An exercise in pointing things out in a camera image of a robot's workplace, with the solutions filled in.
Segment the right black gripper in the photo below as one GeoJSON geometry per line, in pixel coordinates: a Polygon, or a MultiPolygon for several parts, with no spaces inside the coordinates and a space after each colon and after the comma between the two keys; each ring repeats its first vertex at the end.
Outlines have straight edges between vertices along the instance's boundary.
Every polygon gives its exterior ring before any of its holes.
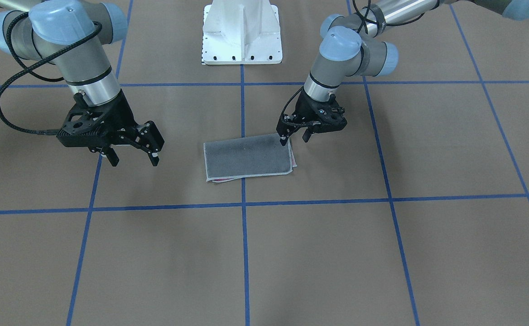
{"type": "Polygon", "coordinates": [[[123,91],[92,110],[94,122],[100,130],[97,140],[103,144],[89,146],[90,151],[103,153],[111,166],[117,167],[119,157],[111,145],[130,145],[147,153],[154,167],[159,164],[159,151],[165,143],[163,136],[152,120],[144,124],[135,121],[123,91]]]}

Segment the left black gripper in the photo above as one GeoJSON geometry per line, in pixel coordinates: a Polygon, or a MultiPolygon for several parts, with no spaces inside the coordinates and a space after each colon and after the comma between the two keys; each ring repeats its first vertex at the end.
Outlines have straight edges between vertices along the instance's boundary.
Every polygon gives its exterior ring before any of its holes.
{"type": "Polygon", "coordinates": [[[300,130],[300,128],[306,129],[303,133],[303,141],[305,143],[309,142],[313,135],[309,127],[313,126],[313,122],[317,117],[312,108],[313,101],[315,101],[315,99],[310,97],[302,88],[300,88],[285,104],[277,123],[277,134],[279,134],[282,146],[287,146],[289,137],[300,130]],[[295,105],[295,111],[292,114],[286,114],[285,110],[287,109],[287,106],[296,96],[299,96],[299,98],[295,105]]]}

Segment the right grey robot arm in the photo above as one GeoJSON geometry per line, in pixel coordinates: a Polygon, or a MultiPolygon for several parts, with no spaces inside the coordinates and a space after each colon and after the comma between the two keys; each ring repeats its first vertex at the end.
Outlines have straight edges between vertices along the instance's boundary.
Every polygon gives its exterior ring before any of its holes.
{"type": "Polygon", "coordinates": [[[86,147],[118,164],[113,146],[144,151],[159,163],[164,139],[151,120],[138,124],[103,49],[125,39],[128,21],[113,3],[86,0],[0,0],[0,49],[21,71],[0,86],[0,119],[27,134],[55,136],[64,147],[86,147]],[[30,74],[64,81],[74,105],[56,129],[27,129],[4,115],[1,97],[14,81],[30,74]]]}

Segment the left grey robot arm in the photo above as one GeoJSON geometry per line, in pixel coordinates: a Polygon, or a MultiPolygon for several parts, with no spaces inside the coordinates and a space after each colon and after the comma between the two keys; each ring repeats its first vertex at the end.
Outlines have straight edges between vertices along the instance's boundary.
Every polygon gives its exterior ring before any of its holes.
{"type": "Polygon", "coordinates": [[[300,129],[304,129],[304,142],[313,134],[343,130],[345,110],[338,104],[336,92],[344,79],[387,76],[399,62],[397,47],[376,37],[393,27],[414,23],[442,4],[442,0],[370,0],[362,8],[354,6],[349,16],[328,16],[320,27],[322,41],[316,60],[294,95],[295,110],[280,113],[276,130],[281,145],[300,129]]]}

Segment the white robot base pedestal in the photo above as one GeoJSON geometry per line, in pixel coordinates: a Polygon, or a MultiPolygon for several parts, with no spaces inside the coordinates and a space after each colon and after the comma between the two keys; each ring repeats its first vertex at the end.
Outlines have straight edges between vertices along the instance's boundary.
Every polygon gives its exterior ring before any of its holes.
{"type": "Polygon", "coordinates": [[[204,7],[204,65],[283,61],[279,9],[268,0],[214,0],[204,7]]]}

